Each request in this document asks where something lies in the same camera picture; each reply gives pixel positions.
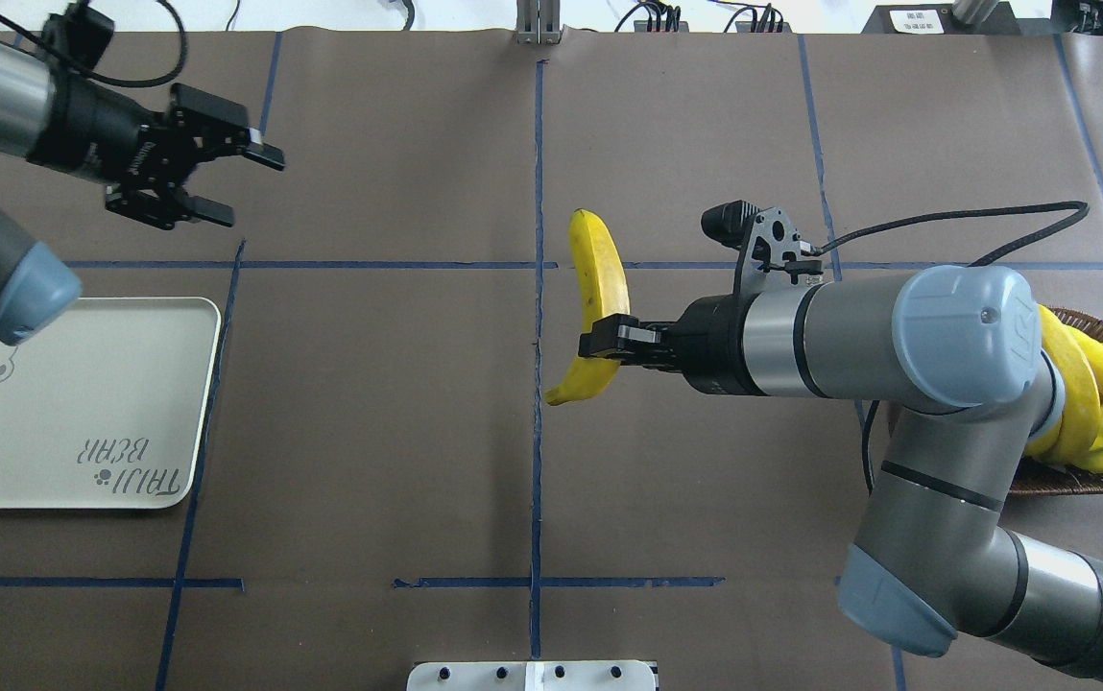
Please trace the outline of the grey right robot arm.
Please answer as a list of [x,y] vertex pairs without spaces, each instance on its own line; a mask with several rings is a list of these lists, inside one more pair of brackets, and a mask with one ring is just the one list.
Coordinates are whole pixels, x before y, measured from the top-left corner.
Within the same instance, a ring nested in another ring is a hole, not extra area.
[[581,363],[679,373],[704,393],[901,407],[839,582],[842,612],[910,655],[960,632],[1103,682],[1103,560],[1000,527],[1025,447],[1064,428],[1067,328],[1018,272],[954,264],[870,281],[737,278],[674,321],[625,289],[582,298]]

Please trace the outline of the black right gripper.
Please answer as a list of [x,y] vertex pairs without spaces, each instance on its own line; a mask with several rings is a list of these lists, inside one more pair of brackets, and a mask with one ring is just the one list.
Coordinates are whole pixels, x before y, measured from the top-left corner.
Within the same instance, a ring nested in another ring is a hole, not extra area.
[[[671,370],[700,393],[763,396],[745,359],[741,337],[752,298],[710,295],[690,302],[664,331]],[[579,336],[578,357],[615,362],[657,362],[662,337],[651,322],[612,313]]]

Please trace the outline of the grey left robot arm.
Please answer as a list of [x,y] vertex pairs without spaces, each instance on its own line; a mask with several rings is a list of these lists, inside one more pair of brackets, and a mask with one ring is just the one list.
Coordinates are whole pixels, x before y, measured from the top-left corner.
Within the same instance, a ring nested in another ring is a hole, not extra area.
[[[35,171],[95,185],[104,209],[142,225],[231,227],[234,210],[188,192],[205,163],[240,157],[280,171],[282,149],[263,139],[247,109],[179,83],[188,33],[176,26],[176,62],[150,79],[100,73],[113,19],[86,1],[52,13],[23,43],[0,40],[0,183],[24,193]],[[20,346],[81,298],[67,263],[0,205],[0,343]]]

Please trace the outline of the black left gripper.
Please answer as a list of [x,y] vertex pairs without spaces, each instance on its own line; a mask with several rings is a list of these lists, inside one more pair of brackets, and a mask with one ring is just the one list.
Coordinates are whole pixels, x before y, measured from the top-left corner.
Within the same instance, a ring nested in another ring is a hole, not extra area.
[[105,209],[135,222],[233,227],[234,210],[191,196],[188,179],[199,164],[228,156],[283,171],[286,155],[263,140],[240,104],[183,83],[170,97],[165,111],[151,111],[79,76],[56,76],[26,161],[103,184]]

